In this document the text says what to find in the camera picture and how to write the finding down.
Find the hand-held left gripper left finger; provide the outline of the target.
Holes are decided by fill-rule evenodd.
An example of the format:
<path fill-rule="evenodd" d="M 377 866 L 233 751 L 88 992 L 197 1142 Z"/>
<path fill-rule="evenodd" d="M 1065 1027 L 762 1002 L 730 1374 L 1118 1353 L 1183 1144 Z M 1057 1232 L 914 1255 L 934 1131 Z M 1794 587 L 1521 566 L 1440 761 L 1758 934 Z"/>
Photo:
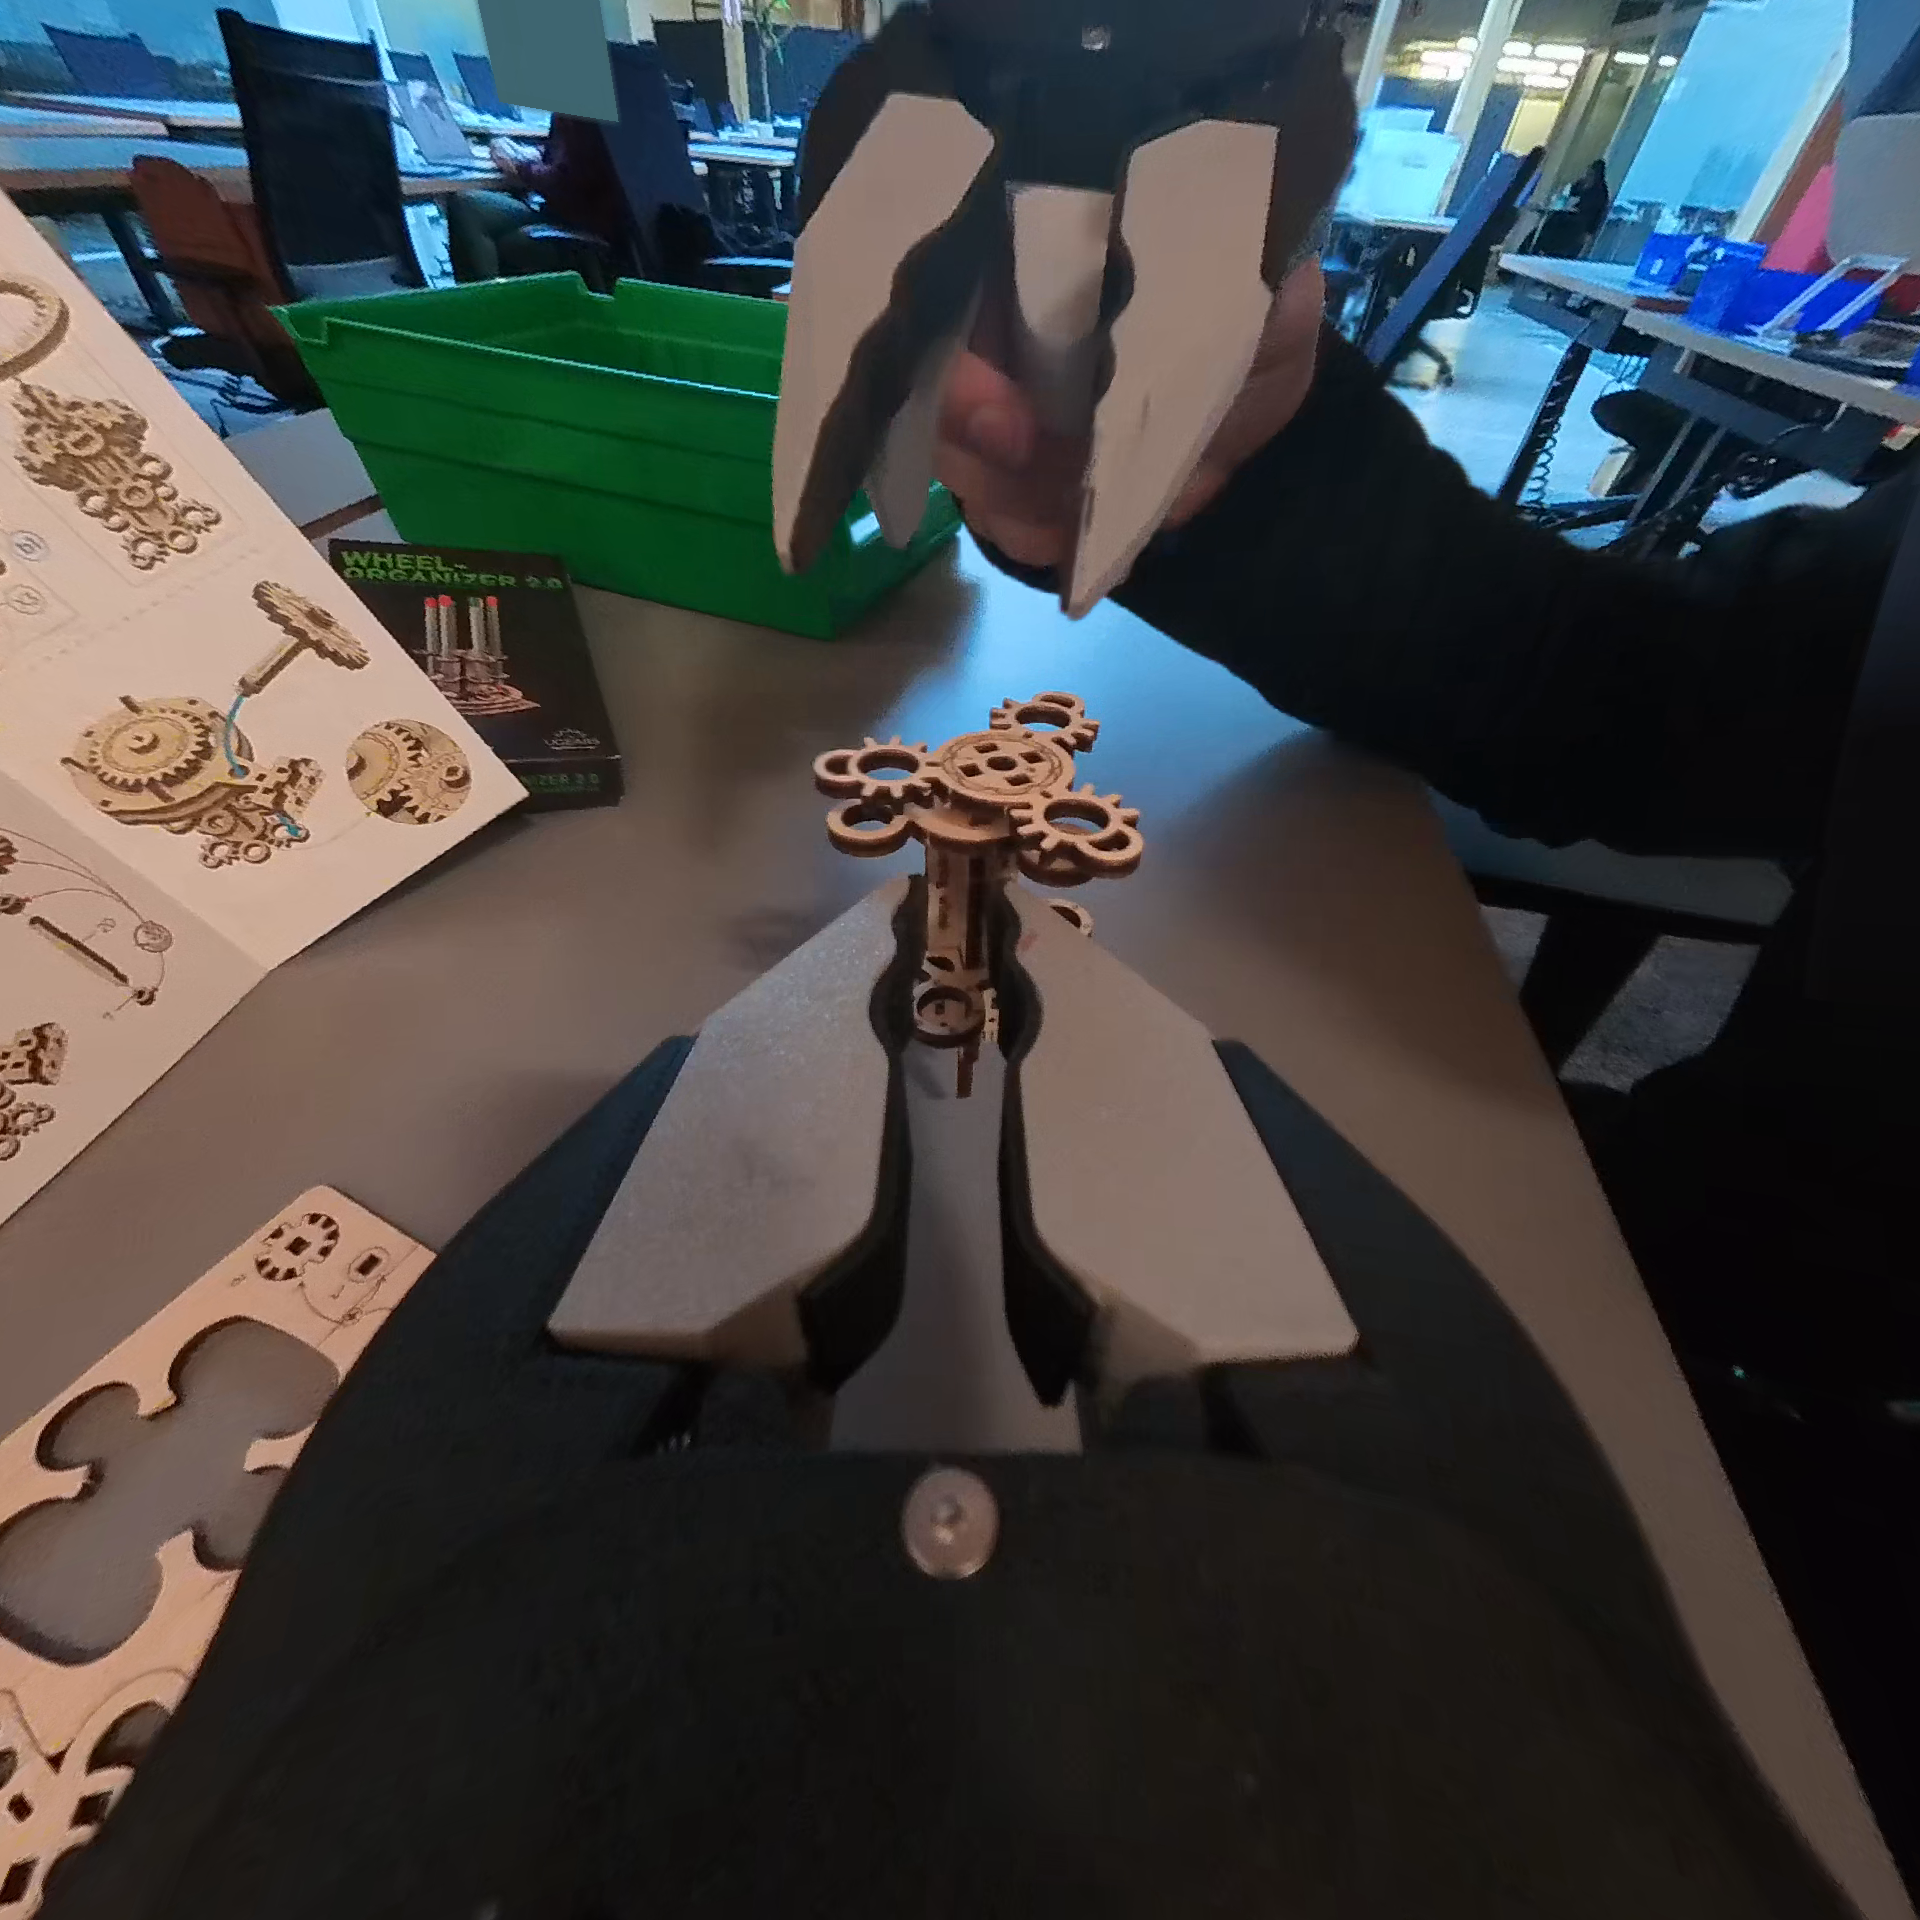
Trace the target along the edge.
<path fill-rule="evenodd" d="M 567 1351 L 837 1391 L 905 1286 L 896 998 L 912 881 L 887 881 L 694 1035 L 546 1329 Z"/>

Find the person's dark clothing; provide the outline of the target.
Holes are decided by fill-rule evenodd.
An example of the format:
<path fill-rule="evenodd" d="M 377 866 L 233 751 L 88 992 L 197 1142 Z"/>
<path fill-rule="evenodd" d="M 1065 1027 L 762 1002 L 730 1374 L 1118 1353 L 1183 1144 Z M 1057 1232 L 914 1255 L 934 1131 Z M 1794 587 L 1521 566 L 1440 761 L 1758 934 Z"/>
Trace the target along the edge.
<path fill-rule="evenodd" d="M 1884 1000 L 1808 979 L 1856 694 L 1881 615 L 1916 646 L 1916 475 L 1709 541 L 1700 715 L 1629 749 L 1599 839 L 1758 858 L 1790 902 L 1714 1041 L 1620 1095 L 1616 1201 L 1742 1512 L 1916 1893 L 1916 949 Z"/>

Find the person's right forearm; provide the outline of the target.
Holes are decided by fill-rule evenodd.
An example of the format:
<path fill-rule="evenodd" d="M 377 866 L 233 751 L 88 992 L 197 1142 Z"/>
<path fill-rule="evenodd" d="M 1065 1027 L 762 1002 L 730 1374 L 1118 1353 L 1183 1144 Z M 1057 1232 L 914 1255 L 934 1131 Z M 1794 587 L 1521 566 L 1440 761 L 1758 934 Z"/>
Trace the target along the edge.
<path fill-rule="evenodd" d="M 1908 472 L 1680 561 L 1584 550 L 1324 333 L 1301 413 L 1114 602 L 1505 838 L 1810 875 L 1912 503 Z"/>

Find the person's right hand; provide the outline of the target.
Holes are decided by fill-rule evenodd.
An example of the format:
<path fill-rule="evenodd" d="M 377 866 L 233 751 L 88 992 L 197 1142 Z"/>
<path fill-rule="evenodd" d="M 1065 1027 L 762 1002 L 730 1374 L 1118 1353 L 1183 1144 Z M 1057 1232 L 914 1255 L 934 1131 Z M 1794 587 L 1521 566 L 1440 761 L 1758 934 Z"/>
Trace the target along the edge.
<path fill-rule="evenodd" d="M 1190 469 L 1161 530 L 1183 528 L 1276 441 L 1306 406 L 1325 326 L 1325 274 L 1306 257 L 1268 309 L 1254 362 L 1212 445 Z M 934 435 L 934 479 L 954 497 L 973 541 L 1012 570 L 1069 566 L 1078 479 L 1088 451 L 1052 438 L 1020 386 L 977 353 L 945 376 Z"/>

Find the wooden laser-cut parts sheet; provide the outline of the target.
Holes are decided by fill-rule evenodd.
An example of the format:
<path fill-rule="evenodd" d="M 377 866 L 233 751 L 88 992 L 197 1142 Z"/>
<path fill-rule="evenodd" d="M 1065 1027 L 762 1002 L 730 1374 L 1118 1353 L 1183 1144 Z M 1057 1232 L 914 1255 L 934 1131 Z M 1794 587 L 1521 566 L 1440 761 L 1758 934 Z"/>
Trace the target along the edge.
<path fill-rule="evenodd" d="M 102 1827 L 305 1439 L 432 1261 L 305 1191 L 5 1439 L 5 1917 L 34 1917 Z"/>

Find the brown chair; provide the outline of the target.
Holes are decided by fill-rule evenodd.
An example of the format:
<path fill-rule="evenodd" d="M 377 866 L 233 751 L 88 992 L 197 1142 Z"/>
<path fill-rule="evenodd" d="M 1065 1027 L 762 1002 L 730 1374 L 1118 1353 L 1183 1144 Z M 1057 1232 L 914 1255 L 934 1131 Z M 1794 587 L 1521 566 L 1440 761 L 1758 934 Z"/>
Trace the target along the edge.
<path fill-rule="evenodd" d="M 130 179 L 186 326 L 208 345 L 236 350 L 241 368 L 285 360 L 293 342 L 276 320 L 285 287 L 252 205 L 225 199 L 204 175 L 158 155 L 134 158 Z"/>

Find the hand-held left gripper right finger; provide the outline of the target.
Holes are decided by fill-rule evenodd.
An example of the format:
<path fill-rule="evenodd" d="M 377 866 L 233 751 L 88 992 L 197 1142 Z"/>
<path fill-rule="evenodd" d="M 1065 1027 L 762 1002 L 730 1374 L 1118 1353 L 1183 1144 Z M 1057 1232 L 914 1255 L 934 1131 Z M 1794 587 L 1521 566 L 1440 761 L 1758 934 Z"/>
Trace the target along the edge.
<path fill-rule="evenodd" d="M 996 987 L 1000 1297 L 1039 1402 L 1356 1357 L 1209 1032 L 1024 885 Z"/>

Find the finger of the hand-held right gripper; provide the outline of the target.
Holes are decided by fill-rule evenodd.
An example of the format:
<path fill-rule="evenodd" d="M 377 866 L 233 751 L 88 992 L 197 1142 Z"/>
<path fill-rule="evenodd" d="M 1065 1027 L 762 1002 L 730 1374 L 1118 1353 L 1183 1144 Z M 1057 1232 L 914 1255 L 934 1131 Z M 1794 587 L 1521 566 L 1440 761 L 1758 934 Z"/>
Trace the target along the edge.
<path fill-rule="evenodd" d="M 887 544 L 921 528 L 945 374 L 975 319 L 996 136 L 954 98 L 892 93 L 807 218 L 773 441 L 774 553 L 809 571 L 854 497 Z"/>
<path fill-rule="evenodd" d="M 1069 618 L 1089 614 L 1169 517 L 1256 357 L 1277 144 L 1273 126 L 1209 119 L 1127 160 L 1118 248 L 1130 280 L 1092 414 Z"/>

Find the wooden gear model assembly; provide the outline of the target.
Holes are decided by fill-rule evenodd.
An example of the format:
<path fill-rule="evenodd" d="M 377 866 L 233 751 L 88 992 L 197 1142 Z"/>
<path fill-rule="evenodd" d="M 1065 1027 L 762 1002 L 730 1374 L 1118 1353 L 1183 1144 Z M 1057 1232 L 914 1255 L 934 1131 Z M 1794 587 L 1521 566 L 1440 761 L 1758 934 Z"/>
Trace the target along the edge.
<path fill-rule="evenodd" d="M 821 754 L 812 782 L 833 807 L 830 841 L 852 858 L 924 850 L 919 960 L 906 1000 L 919 1042 L 954 1058 L 968 1097 L 985 1046 L 999 1035 L 991 923 L 1005 888 L 1071 889 L 1137 871 L 1137 810 L 1082 782 L 1098 722 L 1068 691 L 991 710 L 983 730 L 944 744 L 866 737 Z"/>

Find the black office chair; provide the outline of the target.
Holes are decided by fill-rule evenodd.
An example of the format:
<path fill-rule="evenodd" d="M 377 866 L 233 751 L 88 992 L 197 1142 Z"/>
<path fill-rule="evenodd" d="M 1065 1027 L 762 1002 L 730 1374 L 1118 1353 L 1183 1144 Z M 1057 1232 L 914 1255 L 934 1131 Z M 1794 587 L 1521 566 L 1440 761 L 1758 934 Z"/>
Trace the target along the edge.
<path fill-rule="evenodd" d="M 1362 333 L 1359 353 L 1380 382 L 1424 347 L 1426 328 L 1444 320 L 1463 294 L 1478 298 L 1493 251 L 1508 233 L 1542 163 L 1544 146 L 1500 155 L 1392 307 Z"/>
<path fill-rule="evenodd" d="M 405 218 L 393 98 L 360 40 L 214 14 L 241 118 L 255 223 L 293 303 L 425 287 Z"/>

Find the green plastic bin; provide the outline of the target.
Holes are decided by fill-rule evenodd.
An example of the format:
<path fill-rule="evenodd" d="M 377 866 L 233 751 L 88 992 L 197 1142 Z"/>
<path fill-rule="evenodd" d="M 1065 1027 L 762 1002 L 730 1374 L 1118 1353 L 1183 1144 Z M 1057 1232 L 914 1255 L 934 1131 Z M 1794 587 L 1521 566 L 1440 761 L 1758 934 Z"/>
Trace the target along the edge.
<path fill-rule="evenodd" d="M 958 537 L 941 487 L 905 550 L 856 497 L 817 566 L 782 571 L 776 301 L 564 273 L 276 319 L 412 544 L 546 553 L 577 586 L 831 641 Z"/>

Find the folded assembly instruction booklet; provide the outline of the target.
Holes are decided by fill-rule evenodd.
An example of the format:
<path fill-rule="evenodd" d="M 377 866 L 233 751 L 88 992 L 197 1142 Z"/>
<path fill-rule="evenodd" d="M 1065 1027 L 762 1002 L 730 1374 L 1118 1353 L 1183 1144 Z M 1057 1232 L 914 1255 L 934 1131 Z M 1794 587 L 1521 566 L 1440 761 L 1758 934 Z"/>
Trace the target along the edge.
<path fill-rule="evenodd" d="M 10 199 L 2 230 L 10 1218 L 524 789 Z"/>

